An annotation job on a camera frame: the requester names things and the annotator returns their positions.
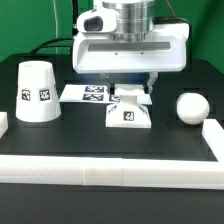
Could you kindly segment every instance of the metal cylinder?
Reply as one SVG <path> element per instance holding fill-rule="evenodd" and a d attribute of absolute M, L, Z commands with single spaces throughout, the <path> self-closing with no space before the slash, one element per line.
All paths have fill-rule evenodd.
<path fill-rule="evenodd" d="M 118 28 L 114 33 L 116 42 L 142 42 L 145 33 L 154 29 L 154 1 L 141 3 L 107 3 L 103 7 L 118 13 Z"/>

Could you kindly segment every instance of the white border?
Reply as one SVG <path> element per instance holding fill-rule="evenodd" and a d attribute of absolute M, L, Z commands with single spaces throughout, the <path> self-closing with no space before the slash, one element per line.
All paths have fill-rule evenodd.
<path fill-rule="evenodd" d="M 0 155 L 1 183 L 224 189 L 224 130 L 204 121 L 218 162 Z"/>

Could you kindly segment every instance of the black table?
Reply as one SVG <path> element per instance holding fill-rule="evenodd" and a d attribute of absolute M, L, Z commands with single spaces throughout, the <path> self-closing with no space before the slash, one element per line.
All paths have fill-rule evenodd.
<path fill-rule="evenodd" d="M 185 92 L 204 95 L 209 118 L 224 121 L 224 76 L 208 62 L 193 60 L 180 73 L 161 73 L 149 106 L 152 129 L 105 128 L 106 105 L 61 104 L 62 116 L 46 123 L 16 119 L 18 64 L 45 60 L 54 66 L 60 96 L 66 84 L 99 84 L 95 74 L 78 75 L 70 56 L 12 55 L 0 64 L 0 111 L 9 130 L 0 153 L 215 161 L 201 136 L 176 115 Z M 111 83 L 145 83 L 146 74 L 111 75 Z M 222 223 L 223 191 L 0 184 L 0 223 Z"/>

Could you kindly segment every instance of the green backdrop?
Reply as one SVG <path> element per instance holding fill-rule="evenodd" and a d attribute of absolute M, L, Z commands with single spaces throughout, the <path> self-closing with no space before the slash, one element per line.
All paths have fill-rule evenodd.
<path fill-rule="evenodd" d="M 72 35 L 71 0 L 57 0 L 58 36 Z M 209 61 L 224 73 L 224 1 L 170 0 L 176 14 L 192 23 L 193 58 Z M 0 61 L 26 53 L 56 37 L 53 0 L 0 0 Z M 92 0 L 79 0 L 79 12 L 92 8 Z M 164 0 L 156 0 L 156 16 L 167 16 Z"/>

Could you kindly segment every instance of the black cable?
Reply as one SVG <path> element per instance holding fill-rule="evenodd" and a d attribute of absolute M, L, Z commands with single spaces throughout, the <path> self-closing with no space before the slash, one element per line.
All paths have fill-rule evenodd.
<path fill-rule="evenodd" d="M 168 9 L 170 10 L 170 13 L 172 16 L 176 17 L 176 13 L 174 12 L 174 9 L 172 7 L 172 5 L 170 4 L 169 0 L 164 0 Z"/>
<path fill-rule="evenodd" d="M 50 45 L 50 46 L 42 46 L 41 49 L 43 48 L 56 48 L 56 47 L 72 47 L 73 45 Z"/>
<path fill-rule="evenodd" d="M 76 35 L 78 33 L 77 27 L 76 27 L 76 21 L 79 16 L 79 7 L 78 7 L 78 0 L 72 0 L 72 19 L 73 19 L 73 29 L 72 34 Z"/>
<path fill-rule="evenodd" d="M 41 45 L 39 45 L 38 47 L 36 47 L 35 49 L 33 49 L 30 52 L 30 54 L 36 54 L 41 48 L 47 46 L 48 44 L 58 43 L 58 42 L 61 42 L 61 41 L 66 41 L 66 40 L 74 40 L 74 39 L 73 39 L 73 37 L 64 37 L 64 38 L 56 38 L 56 39 L 53 39 L 53 40 L 46 41 L 46 42 L 42 43 Z"/>

